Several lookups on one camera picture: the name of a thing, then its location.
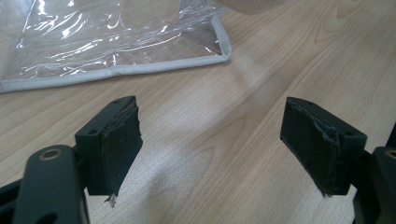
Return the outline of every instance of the screw hole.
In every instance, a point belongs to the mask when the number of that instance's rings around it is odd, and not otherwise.
[[[97,130],[93,129],[93,130],[88,131],[87,134],[95,134],[97,132],[98,132]]]
[[[41,217],[35,224],[52,224],[55,223],[58,216],[55,213],[49,213]]]
[[[39,158],[42,161],[50,161],[52,159],[59,157],[59,155],[61,155],[61,153],[62,153],[61,149],[53,148],[53,149],[49,149],[49,150],[41,153]]]
[[[388,156],[390,156],[396,160],[396,150],[387,150],[386,152],[387,152]]]

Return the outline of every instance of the black plastic part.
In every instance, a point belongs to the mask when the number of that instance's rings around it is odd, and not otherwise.
[[[396,123],[393,126],[393,130],[390,133],[388,142],[387,142],[387,147],[394,147],[396,148]]]
[[[46,147],[26,163],[13,223],[88,223],[71,147]]]
[[[353,199],[356,224],[375,224],[381,212],[376,200],[371,200],[358,191]]]
[[[288,97],[280,139],[326,195],[346,195],[352,157],[367,136],[312,102]]]
[[[372,159],[373,155],[365,150],[357,153],[350,162],[348,179],[350,183],[359,190],[359,195],[362,198],[367,200],[372,206],[377,206],[370,167]]]
[[[396,223],[396,148],[376,148],[370,168],[381,207],[377,223]]]
[[[11,223],[15,205],[20,191],[21,181],[17,180],[0,188],[0,220],[1,223]]]
[[[143,141],[134,96],[113,101],[76,133],[78,155],[88,162],[90,195],[119,194]]]

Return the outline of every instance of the light wood surface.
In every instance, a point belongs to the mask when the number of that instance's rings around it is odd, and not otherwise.
[[[313,101],[384,146],[396,120],[393,0],[294,0],[230,12],[229,63],[0,95],[0,185],[108,102],[136,95],[144,145],[92,223],[351,223],[354,189],[323,198],[279,140],[285,99]]]

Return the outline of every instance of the transparent vinyl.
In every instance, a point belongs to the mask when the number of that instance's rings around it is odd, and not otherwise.
[[[206,0],[0,0],[0,80],[221,55]]]

